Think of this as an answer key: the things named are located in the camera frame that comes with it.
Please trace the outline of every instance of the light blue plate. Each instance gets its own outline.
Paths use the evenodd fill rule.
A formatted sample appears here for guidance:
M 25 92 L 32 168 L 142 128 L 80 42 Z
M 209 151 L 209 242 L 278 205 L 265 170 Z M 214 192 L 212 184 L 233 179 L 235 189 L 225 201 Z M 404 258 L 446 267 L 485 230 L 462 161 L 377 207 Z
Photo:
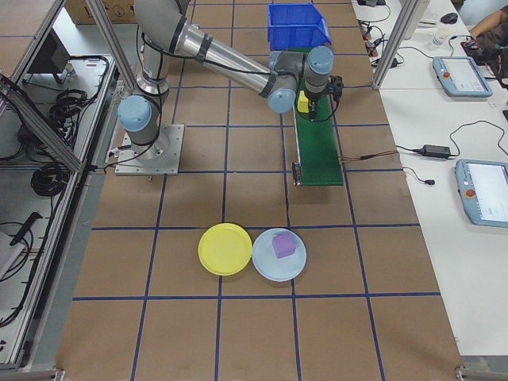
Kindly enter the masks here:
M 296 250 L 291 256 L 277 258 L 271 244 L 274 236 L 290 233 Z M 267 279 L 286 282 L 296 277 L 305 267 L 307 251 L 299 236 L 287 229 L 275 228 L 262 232 L 252 247 L 252 262 L 257 271 Z

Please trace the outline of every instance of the yellow plate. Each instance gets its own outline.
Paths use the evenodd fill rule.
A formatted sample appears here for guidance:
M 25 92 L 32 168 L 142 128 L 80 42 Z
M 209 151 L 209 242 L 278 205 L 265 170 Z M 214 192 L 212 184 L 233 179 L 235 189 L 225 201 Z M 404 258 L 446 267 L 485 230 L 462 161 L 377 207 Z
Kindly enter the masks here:
M 241 271 L 252 256 L 252 241 L 240 226 L 224 223 L 212 226 L 202 235 L 198 246 L 203 267 L 215 275 Z

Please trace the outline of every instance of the touchscreen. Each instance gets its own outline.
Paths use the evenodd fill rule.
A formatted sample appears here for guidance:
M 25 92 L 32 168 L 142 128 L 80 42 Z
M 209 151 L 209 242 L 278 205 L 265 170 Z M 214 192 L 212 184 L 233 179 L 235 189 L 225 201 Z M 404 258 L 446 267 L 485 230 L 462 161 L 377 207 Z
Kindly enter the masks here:
M 488 221 L 508 222 L 508 174 L 501 165 L 469 163 L 475 185 L 480 217 Z
M 484 92 L 482 81 L 469 60 L 443 59 L 446 70 L 450 73 L 453 84 L 458 91 Z

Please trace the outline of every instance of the computer mouse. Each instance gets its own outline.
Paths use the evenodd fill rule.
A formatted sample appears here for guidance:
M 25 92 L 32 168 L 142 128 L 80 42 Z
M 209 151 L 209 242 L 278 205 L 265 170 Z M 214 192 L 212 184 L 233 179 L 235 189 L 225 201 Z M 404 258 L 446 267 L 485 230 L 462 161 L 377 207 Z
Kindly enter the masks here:
M 455 24 L 459 19 L 459 15 L 457 13 L 447 13 L 441 18 L 441 22 L 443 24 Z

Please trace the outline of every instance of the plate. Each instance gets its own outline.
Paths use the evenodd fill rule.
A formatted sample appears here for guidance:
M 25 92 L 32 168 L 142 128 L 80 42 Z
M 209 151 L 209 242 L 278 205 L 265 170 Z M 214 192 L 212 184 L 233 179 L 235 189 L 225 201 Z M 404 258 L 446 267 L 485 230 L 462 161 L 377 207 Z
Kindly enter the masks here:
M 202 235 L 198 254 L 203 267 L 212 274 L 233 275 L 251 259 L 251 237 L 238 225 L 218 224 Z
M 273 237 L 290 233 L 296 250 L 290 256 L 277 258 L 271 244 Z M 257 271 L 267 279 L 275 282 L 286 282 L 302 272 L 307 261 L 307 251 L 302 239 L 287 229 L 269 229 L 257 237 L 252 248 L 252 262 Z

